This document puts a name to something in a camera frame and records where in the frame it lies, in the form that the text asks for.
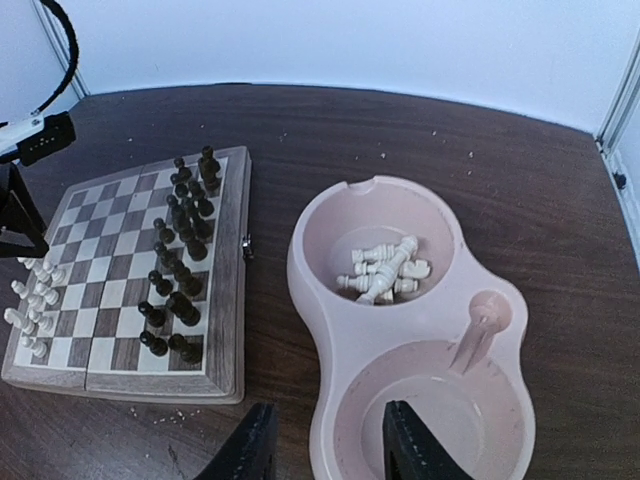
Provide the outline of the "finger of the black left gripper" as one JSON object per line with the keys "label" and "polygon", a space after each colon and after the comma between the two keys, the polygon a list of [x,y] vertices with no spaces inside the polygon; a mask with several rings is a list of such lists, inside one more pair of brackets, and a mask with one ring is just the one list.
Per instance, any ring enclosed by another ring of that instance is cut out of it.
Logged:
{"label": "finger of the black left gripper", "polygon": [[40,215],[18,167],[1,166],[1,233],[25,237],[27,243],[1,240],[1,257],[44,258],[49,244],[44,238],[47,225]]}

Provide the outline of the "white chess piece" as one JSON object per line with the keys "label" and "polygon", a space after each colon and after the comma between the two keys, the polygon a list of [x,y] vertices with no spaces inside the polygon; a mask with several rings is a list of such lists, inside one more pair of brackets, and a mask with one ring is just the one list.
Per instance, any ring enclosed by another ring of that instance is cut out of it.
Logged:
{"label": "white chess piece", "polygon": [[30,336],[22,336],[20,338],[20,344],[29,349],[33,356],[36,358],[43,358],[48,351],[46,343],[38,338]]}
{"label": "white chess piece", "polygon": [[38,258],[18,257],[17,260],[27,270],[33,270],[34,268],[41,268],[42,267],[42,260],[38,259]]}

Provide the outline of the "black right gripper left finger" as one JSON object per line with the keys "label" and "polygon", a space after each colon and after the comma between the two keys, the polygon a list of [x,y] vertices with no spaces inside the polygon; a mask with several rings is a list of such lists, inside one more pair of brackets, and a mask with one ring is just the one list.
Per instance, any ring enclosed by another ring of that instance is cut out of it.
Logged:
{"label": "black right gripper left finger", "polygon": [[194,479],[275,479],[277,436],[275,405],[254,404]]}

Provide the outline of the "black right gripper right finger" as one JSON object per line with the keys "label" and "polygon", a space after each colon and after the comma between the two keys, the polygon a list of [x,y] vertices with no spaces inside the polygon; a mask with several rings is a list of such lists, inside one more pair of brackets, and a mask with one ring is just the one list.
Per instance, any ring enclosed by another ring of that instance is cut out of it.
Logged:
{"label": "black right gripper right finger", "polygon": [[406,401],[386,404],[382,432],[385,479],[471,479]]}

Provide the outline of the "white chess pawn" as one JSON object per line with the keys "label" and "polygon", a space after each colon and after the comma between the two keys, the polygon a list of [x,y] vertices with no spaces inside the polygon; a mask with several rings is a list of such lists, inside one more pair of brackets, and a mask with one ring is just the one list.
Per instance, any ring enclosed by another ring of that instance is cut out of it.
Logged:
{"label": "white chess pawn", "polygon": [[50,334],[53,331],[55,321],[50,316],[37,310],[30,310],[29,318],[37,326],[39,335]]}
{"label": "white chess pawn", "polygon": [[52,287],[45,285],[44,283],[37,283],[35,291],[38,295],[42,296],[47,305],[55,305],[60,299],[60,294]]}

